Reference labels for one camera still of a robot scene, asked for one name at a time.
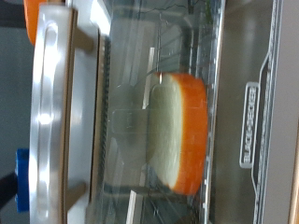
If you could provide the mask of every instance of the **orange object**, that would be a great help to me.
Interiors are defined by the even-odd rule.
[[[205,165],[206,88],[189,74],[158,78],[162,85],[153,88],[149,101],[148,161],[163,184],[192,195],[200,187]]]
[[[47,0],[24,0],[27,34],[33,45],[36,43],[39,4],[45,2],[47,2]]]

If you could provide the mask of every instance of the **stainless steel panel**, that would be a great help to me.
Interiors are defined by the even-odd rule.
[[[269,158],[260,223],[288,223],[299,118],[299,2],[275,1],[270,66]]]
[[[30,222],[63,223],[74,53],[75,11],[39,11],[30,130]]]
[[[87,30],[92,38],[79,30],[77,12],[70,7],[40,7],[30,137],[31,223],[75,223],[67,216],[73,205],[68,215],[80,214],[76,221],[84,223],[98,40],[95,27]]]
[[[271,0],[227,2],[211,194],[216,224],[253,223],[256,194],[252,172],[239,165],[244,95],[248,82],[260,82],[272,4]]]

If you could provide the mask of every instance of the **blue object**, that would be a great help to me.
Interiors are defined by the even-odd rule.
[[[19,148],[16,158],[16,175],[18,177],[18,193],[16,196],[18,212],[29,211],[29,149]]]

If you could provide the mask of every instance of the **gray wall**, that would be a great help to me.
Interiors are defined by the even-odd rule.
[[[0,178],[14,171],[18,147],[29,147],[34,47],[25,29],[0,27]],[[14,200],[0,212],[2,224],[29,223]]]

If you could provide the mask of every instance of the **door handle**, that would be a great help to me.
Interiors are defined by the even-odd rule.
[[[68,183],[68,153],[75,48],[93,40],[77,27],[75,9],[42,5],[34,57],[30,127],[30,223],[67,223],[67,210],[86,184]]]

